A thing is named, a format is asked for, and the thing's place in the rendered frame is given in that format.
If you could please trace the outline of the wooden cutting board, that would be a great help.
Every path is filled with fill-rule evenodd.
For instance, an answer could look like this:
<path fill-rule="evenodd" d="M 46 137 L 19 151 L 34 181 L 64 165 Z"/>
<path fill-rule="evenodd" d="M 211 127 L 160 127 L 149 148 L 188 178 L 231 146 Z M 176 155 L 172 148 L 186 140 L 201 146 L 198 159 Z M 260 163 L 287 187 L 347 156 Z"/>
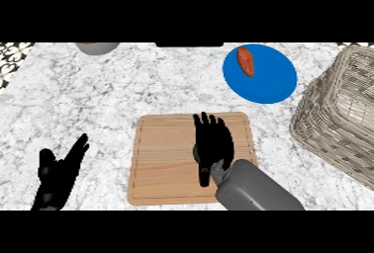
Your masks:
<path fill-rule="evenodd" d="M 216 203 L 216 185 L 198 183 L 192 114 L 138 120 L 127 201 L 133 206 Z"/>

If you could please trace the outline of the beige wicker basket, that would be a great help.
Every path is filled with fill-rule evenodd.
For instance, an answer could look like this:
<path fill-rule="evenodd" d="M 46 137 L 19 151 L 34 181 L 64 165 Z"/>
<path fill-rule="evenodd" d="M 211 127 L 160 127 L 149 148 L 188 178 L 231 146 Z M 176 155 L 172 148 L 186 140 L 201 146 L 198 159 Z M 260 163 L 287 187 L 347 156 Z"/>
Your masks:
<path fill-rule="evenodd" d="M 347 45 L 291 117 L 302 147 L 374 190 L 374 48 Z"/>

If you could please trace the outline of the black and white patterned tile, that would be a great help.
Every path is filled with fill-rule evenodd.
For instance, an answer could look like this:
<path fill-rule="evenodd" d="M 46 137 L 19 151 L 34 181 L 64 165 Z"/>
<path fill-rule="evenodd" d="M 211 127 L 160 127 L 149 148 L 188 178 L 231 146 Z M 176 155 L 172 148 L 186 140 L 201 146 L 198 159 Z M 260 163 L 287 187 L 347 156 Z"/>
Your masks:
<path fill-rule="evenodd" d="M 33 42 L 0 42 L 0 89 L 7 87 L 34 45 Z"/>

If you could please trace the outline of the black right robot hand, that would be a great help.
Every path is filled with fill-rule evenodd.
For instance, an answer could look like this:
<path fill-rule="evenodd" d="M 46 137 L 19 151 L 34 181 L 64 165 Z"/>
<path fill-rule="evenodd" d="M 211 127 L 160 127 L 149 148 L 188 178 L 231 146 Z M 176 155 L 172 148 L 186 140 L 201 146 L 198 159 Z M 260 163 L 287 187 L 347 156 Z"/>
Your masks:
<path fill-rule="evenodd" d="M 192 115 L 195 127 L 195 151 L 198 157 L 198 182 L 209 186 L 210 168 L 222 162 L 222 171 L 226 171 L 234 160 L 234 140 L 222 118 L 201 113 Z"/>

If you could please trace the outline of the grey bowl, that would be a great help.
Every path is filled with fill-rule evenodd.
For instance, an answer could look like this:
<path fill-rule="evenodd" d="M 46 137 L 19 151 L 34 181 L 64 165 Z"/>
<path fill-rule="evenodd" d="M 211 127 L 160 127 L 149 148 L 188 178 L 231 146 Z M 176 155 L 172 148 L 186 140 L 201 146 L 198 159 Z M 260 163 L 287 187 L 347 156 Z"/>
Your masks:
<path fill-rule="evenodd" d="M 87 55 L 102 55 L 117 48 L 118 42 L 78 42 L 75 45 Z"/>

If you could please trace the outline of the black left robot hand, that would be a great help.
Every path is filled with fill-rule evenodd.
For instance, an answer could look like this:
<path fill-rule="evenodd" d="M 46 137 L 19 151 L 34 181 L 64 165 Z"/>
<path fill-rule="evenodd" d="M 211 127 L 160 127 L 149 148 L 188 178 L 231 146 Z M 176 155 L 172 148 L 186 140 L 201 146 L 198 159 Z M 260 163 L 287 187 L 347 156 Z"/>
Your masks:
<path fill-rule="evenodd" d="M 47 148 L 40 151 L 40 187 L 31 207 L 33 211 L 59 211 L 64 208 L 87 148 L 87 134 L 84 133 L 64 159 L 56 160 Z"/>

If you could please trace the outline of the blue plate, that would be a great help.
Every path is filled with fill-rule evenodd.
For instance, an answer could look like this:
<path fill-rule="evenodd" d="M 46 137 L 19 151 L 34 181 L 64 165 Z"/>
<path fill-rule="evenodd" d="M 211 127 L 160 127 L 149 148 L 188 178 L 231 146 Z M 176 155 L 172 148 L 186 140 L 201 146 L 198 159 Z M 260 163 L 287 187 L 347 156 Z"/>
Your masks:
<path fill-rule="evenodd" d="M 254 75 L 248 76 L 240 66 L 240 46 L 225 56 L 222 74 L 232 91 L 245 100 L 260 104 L 282 102 L 294 93 L 299 83 L 296 67 L 285 55 L 262 44 L 244 44 L 251 52 Z"/>

